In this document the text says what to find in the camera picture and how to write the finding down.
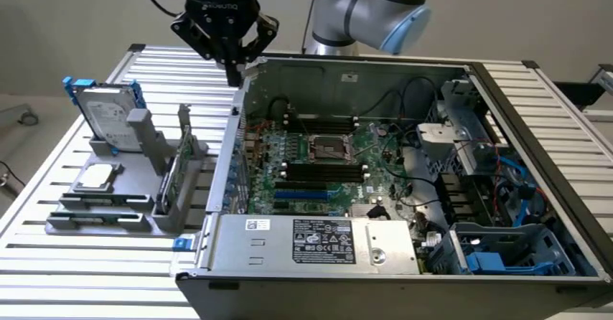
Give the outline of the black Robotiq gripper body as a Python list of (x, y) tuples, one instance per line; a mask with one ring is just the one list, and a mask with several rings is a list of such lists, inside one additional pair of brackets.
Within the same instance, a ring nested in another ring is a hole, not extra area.
[(178, 37), (192, 48), (243, 48), (251, 26), (261, 32), (257, 0), (185, 0)]

